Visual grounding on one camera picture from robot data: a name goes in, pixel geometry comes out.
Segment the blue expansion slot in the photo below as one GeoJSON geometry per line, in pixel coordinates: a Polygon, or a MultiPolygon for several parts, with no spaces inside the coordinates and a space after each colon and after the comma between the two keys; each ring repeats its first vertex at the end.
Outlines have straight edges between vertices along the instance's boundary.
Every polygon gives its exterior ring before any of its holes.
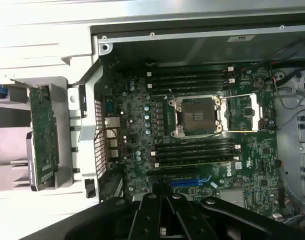
{"type": "Polygon", "coordinates": [[[195,178],[172,180],[170,185],[172,187],[196,187],[196,186],[198,187],[198,186],[203,186],[211,179],[212,179],[212,175],[209,175],[206,178],[201,178],[200,176],[196,176],[195,178]]]}

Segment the silver chipset heatsink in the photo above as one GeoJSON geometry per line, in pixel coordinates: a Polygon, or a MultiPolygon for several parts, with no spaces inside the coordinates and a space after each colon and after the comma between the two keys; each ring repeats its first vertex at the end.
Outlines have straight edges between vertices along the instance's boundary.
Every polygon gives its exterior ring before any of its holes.
{"type": "Polygon", "coordinates": [[[242,188],[222,189],[220,198],[226,202],[245,208],[244,192],[242,188]]]}

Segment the black expansion slot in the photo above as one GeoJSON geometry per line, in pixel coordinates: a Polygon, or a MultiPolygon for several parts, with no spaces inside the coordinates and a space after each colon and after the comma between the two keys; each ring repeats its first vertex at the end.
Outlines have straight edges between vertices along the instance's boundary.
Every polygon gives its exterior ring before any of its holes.
{"type": "Polygon", "coordinates": [[[147,176],[158,175],[174,175],[174,174],[189,174],[198,171],[197,167],[170,167],[170,168],[156,168],[146,173],[147,176]]]}

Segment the green Dell motherboard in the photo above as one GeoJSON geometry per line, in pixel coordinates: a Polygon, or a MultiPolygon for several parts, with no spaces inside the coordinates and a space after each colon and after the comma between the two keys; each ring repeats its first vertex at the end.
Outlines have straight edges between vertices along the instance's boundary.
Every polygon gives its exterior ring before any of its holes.
{"type": "Polygon", "coordinates": [[[133,198],[150,193],[154,184],[191,179],[197,176],[209,182],[202,186],[172,187],[176,194],[187,194],[196,202],[213,196],[220,198],[224,189],[242,189],[245,208],[264,216],[279,209],[279,175],[277,171],[277,126],[274,104],[274,81],[268,67],[253,68],[250,64],[219,64],[234,66],[228,78],[235,83],[223,85],[223,90],[174,94],[175,97],[212,95],[225,99],[228,131],[202,138],[181,139],[171,136],[175,129],[173,99],[168,94],[148,91],[145,73],[157,66],[119,70],[111,85],[102,94],[105,131],[96,135],[105,140],[109,166],[122,175],[124,194],[133,198]],[[239,160],[175,168],[198,168],[197,172],[147,176],[158,169],[151,156],[155,145],[185,143],[203,139],[234,139],[240,144],[239,160]]]}

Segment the CPU socket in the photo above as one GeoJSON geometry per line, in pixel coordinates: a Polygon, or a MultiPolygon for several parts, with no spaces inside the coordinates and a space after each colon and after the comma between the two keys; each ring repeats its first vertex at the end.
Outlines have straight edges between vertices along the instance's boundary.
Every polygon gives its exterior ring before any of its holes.
{"type": "Polygon", "coordinates": [[[170,100],[168,105],[174,108],[172,137],[204,138],[228,131],[226,100],[220,96],[181,96],[170,100]]]}

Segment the grey plastic parts rack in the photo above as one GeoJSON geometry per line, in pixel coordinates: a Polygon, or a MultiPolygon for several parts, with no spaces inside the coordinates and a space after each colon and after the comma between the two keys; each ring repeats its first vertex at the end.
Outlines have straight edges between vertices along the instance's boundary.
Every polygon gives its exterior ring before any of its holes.
{"type": "Polygon", "coordinates": [[[23,79],[14,85],[2,85],[7,96],[0,98],[0,192],[32,191],[29,184],[27,134],[31,128],[31,108],[28,89],[49,88],[50,100],[57,126],[59,164],[54,185],[43,190],[69,187],[73,183],[73,160],[67,80],[63,77],[23,79]]]}

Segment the open black PC case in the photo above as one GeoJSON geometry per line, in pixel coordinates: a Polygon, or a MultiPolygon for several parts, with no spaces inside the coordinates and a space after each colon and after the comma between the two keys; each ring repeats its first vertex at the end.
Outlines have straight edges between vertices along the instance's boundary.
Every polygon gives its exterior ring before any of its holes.
{"type": "Polygon", "coordinates": [[[68,90],[77,181],[90,204],[125,196],[123,177],[109,166],[102,95],[119,70],[250,64],[271,70],[277,142],[278,211],[286,224],[305,221],[305,24],[253,29],[99,34],[98,59],[89,75],[68,90]]]}

